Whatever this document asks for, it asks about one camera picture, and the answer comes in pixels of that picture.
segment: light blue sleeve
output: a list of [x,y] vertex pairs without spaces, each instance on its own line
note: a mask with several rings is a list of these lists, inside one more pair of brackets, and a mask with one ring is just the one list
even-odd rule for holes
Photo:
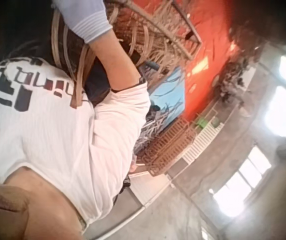
[[106,8],[102,0],[53,0],[66,25],[89,43],[109,31]]

